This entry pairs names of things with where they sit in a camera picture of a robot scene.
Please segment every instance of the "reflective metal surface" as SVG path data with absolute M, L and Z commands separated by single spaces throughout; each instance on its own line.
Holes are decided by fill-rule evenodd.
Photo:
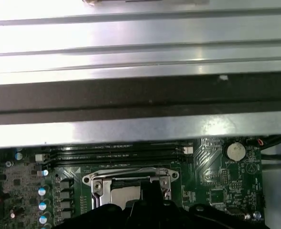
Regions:
M 0 147 L 281 134 L 281 112 L 0 125 Z
M 271 71 L 281 0 L 0 0 L 0 84 Z
M 281 144 L 263 151 L 265 154 L 281 154 Z M 275 165 L 263 171 L 263 190 L 266 196 L 265 221 L 271 229 L 281 229 L 281 162 L 263 161 Z

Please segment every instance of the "motherboard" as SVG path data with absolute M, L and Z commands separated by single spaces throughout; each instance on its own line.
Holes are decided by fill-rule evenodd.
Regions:
M 0 229 L 50 229 L 107 203 L 133 206 L 142 180 L 188 210 L 208 204 L 264 223 L 253 138 L 0 149 Z

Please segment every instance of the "red wire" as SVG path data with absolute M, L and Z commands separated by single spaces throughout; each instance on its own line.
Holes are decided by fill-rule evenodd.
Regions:
M 264 142 L 261 139 L 257 139 L 257 142 L 259 143 L 260 146 L 264 145 Z

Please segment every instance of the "mounting hole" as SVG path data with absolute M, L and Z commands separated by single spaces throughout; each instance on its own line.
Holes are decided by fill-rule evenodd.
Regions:
M 88 182 L 89 182 L 89 178 L 86 177 L 86 178 L 83 179 L 83 181 L 84 181 L 85 183 L 88 183 Z

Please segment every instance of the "cable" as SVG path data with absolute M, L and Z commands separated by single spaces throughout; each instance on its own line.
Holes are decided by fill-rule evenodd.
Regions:
M 270 148 L 281 143 L 281 135 L 272 135 L 267 137 L 260 137 L 257 142 L 261 150 Z
M 268 161 L 281 161 L 281 154 L 273 154 L 273 155 L 261 154 L 261 159 L 268 160 Z

